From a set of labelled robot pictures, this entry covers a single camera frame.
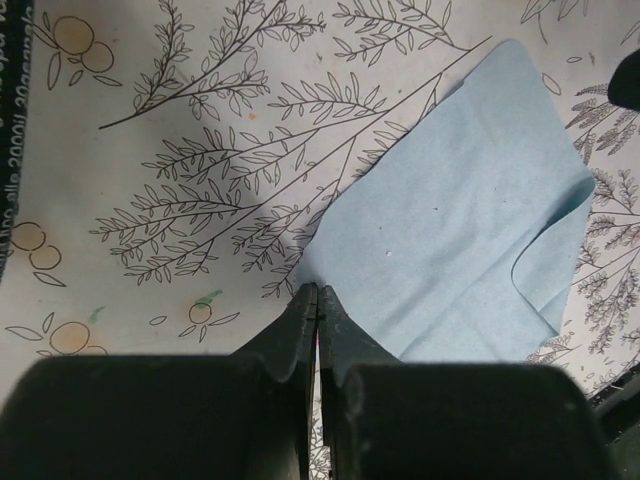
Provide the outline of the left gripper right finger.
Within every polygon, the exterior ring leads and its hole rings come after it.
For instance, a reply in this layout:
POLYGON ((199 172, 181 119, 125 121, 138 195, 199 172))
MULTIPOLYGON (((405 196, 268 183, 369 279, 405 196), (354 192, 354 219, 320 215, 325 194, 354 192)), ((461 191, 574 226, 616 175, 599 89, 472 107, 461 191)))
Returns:
POLYGON ((611 479, 595 414, 560 369, 402 363, 318 296, 324 439, 336 479, 611 479))

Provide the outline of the blue cleaning cloth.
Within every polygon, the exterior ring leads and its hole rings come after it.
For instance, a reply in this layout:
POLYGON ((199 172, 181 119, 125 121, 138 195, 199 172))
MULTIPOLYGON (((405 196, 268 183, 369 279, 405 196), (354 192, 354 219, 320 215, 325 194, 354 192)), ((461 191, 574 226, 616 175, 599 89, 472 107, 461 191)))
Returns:
POLYGON ((297 279, 403 361, 521 361, 560 332, 594 190, 509 40, 326 210, 297 279))

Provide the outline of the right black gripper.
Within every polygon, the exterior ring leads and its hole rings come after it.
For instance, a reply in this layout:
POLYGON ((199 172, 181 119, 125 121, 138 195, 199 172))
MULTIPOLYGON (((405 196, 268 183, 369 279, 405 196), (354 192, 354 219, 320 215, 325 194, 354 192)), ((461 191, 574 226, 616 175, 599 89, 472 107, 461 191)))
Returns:
POLYGON ((609 82, 607 96, 615 106, 640 109, 640 50, 626 56, 617 66, 609 82))

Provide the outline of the flag pattern glasses case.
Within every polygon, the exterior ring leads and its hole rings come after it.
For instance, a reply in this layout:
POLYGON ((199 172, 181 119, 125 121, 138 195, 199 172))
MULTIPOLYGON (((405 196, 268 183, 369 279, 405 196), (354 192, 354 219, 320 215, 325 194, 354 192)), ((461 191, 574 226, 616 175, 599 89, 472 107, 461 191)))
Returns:
POLYGON ((34 3, 1 2, 1 268, 5 269, 21 182, 33 49, 34 3))

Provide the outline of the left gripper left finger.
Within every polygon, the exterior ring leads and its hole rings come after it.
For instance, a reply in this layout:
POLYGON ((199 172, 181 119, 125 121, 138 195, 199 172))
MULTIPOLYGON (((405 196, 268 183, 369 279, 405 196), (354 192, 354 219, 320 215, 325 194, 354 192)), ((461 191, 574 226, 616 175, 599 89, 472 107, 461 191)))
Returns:
POLYGON ((319 290, 229 355, 51 357, 1 411, 5 479, 305 479, 319 290))

